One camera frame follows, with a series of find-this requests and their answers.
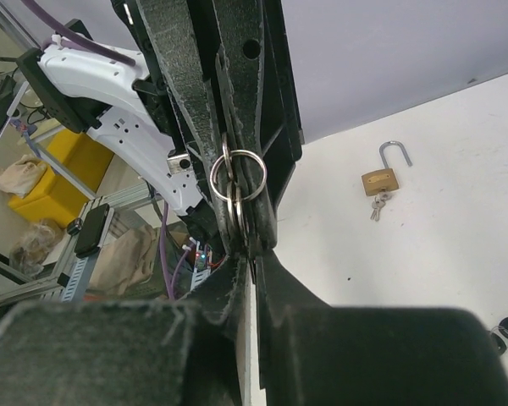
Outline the silver key bunch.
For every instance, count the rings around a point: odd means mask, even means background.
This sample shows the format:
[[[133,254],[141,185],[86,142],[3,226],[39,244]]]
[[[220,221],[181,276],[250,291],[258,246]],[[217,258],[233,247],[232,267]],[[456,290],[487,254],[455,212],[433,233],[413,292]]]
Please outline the silver key bunch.
[[[246,215],[243,208],[243,203],[255,200],[264,190],[267,179],[268,170],[263,159],[253,151],[244,149],[231,150],[228,145],[227,133],[222,133],[222,155],[213,164],[210,171],[209,183],[212,191],[217,198],[224,201],[227,206],[229,215],[229,232],[239,233],[244,240],[248,240],[249,228],[246,223]],[[252,159],[262,170],[262,179],[257,188],[249,195],[242,194],[239,178],[235,175],[233,158],[243,156]],[[221,193],[217,186],[218,171],[221,165],[224,164],[227,174],[226,194]]]

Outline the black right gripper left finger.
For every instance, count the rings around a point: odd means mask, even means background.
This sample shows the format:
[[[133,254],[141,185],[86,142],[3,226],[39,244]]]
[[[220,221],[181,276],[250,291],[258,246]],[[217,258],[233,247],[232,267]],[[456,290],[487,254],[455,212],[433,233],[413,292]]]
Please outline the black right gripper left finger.
[[[183,299],[25,301],[0,322],[0,405],[240,405],[246,260]]]

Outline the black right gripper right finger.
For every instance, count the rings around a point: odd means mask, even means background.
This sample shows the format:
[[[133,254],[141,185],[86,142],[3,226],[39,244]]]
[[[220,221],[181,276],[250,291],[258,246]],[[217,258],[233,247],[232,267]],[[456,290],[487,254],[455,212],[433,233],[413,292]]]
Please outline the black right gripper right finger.
[[[508,405],[508,376],[471,313],[335,307],[268,251],[254,260],[259,377],[270,405]]]

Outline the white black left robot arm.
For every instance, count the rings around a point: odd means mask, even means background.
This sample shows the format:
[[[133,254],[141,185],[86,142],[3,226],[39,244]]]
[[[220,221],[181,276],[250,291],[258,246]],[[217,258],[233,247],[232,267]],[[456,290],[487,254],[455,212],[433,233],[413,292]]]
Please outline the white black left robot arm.
[[[115,1],[133,50],[25,6],[53,34],[19,66],[62,125],[120,156],[194,234],[228,252],[276,245],[301,158],[281,2]]]

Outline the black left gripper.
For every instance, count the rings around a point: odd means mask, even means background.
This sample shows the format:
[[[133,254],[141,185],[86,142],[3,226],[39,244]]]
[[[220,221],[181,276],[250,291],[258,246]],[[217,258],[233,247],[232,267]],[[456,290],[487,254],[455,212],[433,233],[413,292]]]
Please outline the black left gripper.
[[[270,214],[270,199],[281,201],[295,163],[301,159],[303,141],[282,3],[139,1],[137,7],[165,83],[193,139],[185,143],[196,145],[227,250],[235,247],[235,229],[226,193],[231,176],[223,157],[222,131],[227,126],[218,80],[222,68],[234,127],[232,148],[252,151],[262,158],[262,106],[264,117],[276,126],[263,131],[268,137],[263,143],[268,188],[264,184],[255,199],[241,202],[249,240],[257,248],[271,248],[276,243],[276,220]],[[263,170],[247,156],[233,161],[239,170],[242,195],[247,197],[261,185]]]

